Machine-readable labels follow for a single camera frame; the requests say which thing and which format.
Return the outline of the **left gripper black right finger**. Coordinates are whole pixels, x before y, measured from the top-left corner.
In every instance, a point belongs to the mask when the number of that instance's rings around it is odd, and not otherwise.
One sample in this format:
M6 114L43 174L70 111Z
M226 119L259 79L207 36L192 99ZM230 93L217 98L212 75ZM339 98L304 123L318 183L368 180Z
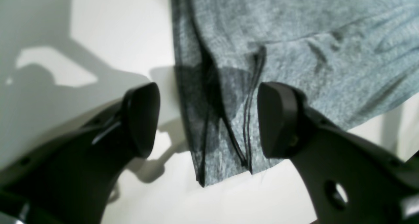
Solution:
M261 83L257 95L266 158L289 159L319 224L417 224L418 155L407 162L346 132L292 86Z

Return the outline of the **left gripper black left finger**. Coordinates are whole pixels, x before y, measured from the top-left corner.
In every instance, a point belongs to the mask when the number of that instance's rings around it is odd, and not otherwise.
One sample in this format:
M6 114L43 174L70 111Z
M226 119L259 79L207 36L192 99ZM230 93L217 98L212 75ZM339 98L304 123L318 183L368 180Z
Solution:
M2 224L99 224L119 176L151 154L158 125L156 83L78 129L23 155L1 171Z

